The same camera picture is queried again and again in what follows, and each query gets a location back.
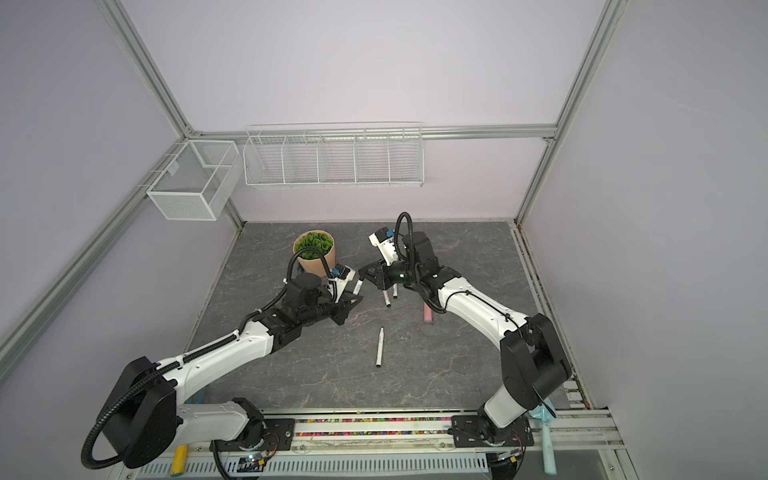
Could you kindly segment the potted green plant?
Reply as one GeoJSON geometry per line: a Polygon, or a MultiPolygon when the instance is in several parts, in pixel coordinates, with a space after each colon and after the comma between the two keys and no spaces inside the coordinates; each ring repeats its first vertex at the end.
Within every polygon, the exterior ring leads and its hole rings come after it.
{"type": "Polygon", "coordinates": [[[336,265],[336,249],[333,236],[324,230],[310,230],[301,234],[293,244],[293,252],[303,250],[298,262],[301,268],[319,277],[326,277],[323,262],[330,270],[336,265]]]}

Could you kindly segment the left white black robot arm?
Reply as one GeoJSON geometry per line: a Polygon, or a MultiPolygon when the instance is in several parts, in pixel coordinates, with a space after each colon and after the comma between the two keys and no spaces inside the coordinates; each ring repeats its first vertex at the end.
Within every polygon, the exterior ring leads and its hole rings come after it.
{"type": "Polygon", "coordinates": [[[80,453],[90,470],[122,463],[142,467],[179,446],[210,441],[241,450],[261,448],[268,435],[263,413],[249,400],[188,404],[204,387],[298,339],[330,319],[341,325],[362,296],[333,278],[309,273],[286,281],[275,299],[246,315],[231,333],[162,361],[142,356],[121,373],[87,434],[80,453]]]}

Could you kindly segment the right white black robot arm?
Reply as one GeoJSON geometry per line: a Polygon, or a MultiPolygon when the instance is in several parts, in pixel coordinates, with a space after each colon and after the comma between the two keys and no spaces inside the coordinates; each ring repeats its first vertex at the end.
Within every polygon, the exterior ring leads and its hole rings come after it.
{"type": "Polygon", "coordinates": [[[380,290],[396,285],[419,294],[435,313],[452,313],[479,331],[500,352],[502,385],[479,408],[464,433],[489,445],[502,444],[512,424],[545,400],[573,374],[571,362],[550,318],[505,307],[475,288],[458,271],[443,266],[425,233],[401,240],[383,227],[369,236],[381,258],[361,268],[380,290]]]}

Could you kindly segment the white mesh box basket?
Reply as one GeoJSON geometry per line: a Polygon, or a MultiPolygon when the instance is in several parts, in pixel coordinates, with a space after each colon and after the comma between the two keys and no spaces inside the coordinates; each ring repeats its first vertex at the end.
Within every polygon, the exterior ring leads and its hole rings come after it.
{"type": "Polygon", "coordinates": [[[216,221],[243,169],[235,142],[189,140],[171,157],[147,194],[168,220],[216,221]]]}

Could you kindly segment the teal garden trowel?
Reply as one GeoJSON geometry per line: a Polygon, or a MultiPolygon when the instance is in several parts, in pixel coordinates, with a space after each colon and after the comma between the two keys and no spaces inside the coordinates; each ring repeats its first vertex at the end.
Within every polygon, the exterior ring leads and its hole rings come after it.
{"type": "Polygon", "coordinates": [[[540,426],[544,473],[549,476],[556,476],[557,465],[550,429],[550,422],[556,419],[555,408],[552,402],[546,399],[541,405],[531,410],[529,414],[540,426]]]}

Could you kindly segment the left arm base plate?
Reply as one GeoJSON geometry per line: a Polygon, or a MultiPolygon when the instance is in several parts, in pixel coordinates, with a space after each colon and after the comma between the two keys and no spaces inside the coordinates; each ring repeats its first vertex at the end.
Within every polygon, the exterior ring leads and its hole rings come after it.
{"type": "Polygon", "coordinates": [[[220,446],[226,452],[288,451],[294,438],[296,421],[293,418],[266,418],[260,423],[246,426],[236,439],[224,441],[220,446]]]}

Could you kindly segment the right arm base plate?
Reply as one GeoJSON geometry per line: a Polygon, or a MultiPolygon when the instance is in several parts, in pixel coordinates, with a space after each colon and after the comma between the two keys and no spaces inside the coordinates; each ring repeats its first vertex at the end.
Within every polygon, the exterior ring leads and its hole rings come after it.
{"type": "Polygon", "coordinates": [[[477,413],[454,415],[448,433],[459,448],[527,448],[534,445],[532,429],[525,415],[506,427],[498,427],[489,418],[477,413]]]}

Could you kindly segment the yellow handled blue tool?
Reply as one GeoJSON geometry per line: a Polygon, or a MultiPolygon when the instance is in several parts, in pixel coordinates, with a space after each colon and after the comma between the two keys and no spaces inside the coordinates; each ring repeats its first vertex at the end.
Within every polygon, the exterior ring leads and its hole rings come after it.
{"type": "Polygon", "coordinates": [[[171,478],[179,477],[184,474],[186,467],[186,459],[188,454],[188,446],[181,445],[175,449],[170,474],[171,478]]]}

